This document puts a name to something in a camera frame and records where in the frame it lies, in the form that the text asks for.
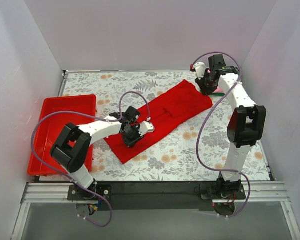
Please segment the red t shirt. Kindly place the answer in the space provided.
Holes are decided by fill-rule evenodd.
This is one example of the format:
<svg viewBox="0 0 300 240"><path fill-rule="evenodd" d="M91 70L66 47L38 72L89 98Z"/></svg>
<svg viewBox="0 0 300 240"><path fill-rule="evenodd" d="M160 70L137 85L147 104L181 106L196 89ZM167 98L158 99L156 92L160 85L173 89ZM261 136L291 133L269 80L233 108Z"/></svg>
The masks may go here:
<svg viewBox="0 0 300 240"><path fill-rule="evenodd" d="M147 133L134 147L127 147L120 134L105 140L122 164L161 141L179 125L210 109L213 102L208 96L200 93L192 83L183 80L148 105L154 132Z"/></svg>

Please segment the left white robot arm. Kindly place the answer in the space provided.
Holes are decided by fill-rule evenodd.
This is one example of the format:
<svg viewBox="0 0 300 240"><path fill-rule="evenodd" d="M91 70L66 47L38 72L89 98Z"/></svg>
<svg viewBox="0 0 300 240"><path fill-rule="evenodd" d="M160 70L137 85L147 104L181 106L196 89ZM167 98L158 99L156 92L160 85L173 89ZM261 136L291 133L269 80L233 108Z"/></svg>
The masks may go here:
<svg viewBox="0 0 300 240"><path fill-rule="evenodd" d="M95 199L97 193L97 182L85 166L90 146L101 139L119 134L126 147L134 147L147 133L155 130L154 125L147 120L139 123L140 116L140 112L130 106L126 112L111 113L102 121L82 125L68 123L64 126L50 155L76 182L75 190L83 199Z"/></svg>

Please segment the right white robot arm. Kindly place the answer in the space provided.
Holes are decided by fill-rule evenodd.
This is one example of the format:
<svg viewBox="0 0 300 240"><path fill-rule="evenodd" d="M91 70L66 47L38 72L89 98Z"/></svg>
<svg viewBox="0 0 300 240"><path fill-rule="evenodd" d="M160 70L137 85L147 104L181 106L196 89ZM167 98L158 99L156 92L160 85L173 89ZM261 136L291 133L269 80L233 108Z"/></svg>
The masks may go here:
<svg viewBox="0 0 300 240"><path fill-rule="evenodd" d="M226 65L223 53L210 53L208 65L196 59L190 70L196 74L195 82L203 95L221 89L222 98L232 108L227 126L230 147L213 191L222 199L234 198L242 192L242 170L248 153L263 136L267 110L249 97L242 85L240 67Z"/></svg>

